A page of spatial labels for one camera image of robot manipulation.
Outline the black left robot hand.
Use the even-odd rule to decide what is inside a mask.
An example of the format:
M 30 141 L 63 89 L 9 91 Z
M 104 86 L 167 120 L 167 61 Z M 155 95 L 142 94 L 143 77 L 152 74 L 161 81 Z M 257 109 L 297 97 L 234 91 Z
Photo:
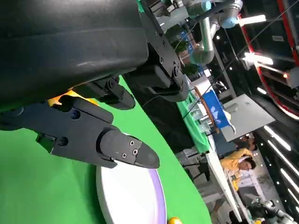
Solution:
M 119 75 L 170 102 L 188 96 L 178 56 L 145 1 L 1 1 L 1 130 L 34 131 L 55 156 L 156 169 L 156 152 L 90 102 L 133 109 Z

